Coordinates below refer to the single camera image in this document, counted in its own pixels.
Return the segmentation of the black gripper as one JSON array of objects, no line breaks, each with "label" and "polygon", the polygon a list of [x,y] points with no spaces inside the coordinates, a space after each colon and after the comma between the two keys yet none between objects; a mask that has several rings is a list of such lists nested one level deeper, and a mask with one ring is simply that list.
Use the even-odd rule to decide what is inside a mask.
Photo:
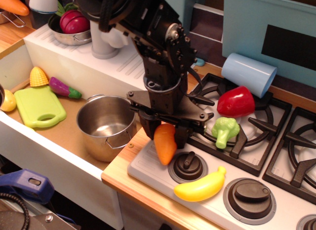
[{"label": "black gripper", "polygon": [[155,130],[163,121],[176,126],[174,138],[177,149],[184,148],[193,131],[205,130],[209,115],[193,102],[197,95],[187,93],[187,77],[179,77],[165,85],[145,77],[144,84],[146,90],[129,91],[126,96],[150,139],[154,139]]}]

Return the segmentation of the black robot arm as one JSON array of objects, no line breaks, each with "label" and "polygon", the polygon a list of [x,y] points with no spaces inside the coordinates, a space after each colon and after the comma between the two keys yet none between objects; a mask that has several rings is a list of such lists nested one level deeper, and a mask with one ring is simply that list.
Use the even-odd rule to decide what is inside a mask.
[{"label": "black robot arm", "polygon": [[112,29],[132,38],[144,64],[144,91],[129,91],[131,109],[137,112],[148,137],[162,122],[175,126],[175,142],[183,148],[194,132],[204,132],[209,116],[193,103],[200,93],[188,92],[188,76],[196,50],[191,47],[179,16],[165,0],[74,0],[99,30]]}]

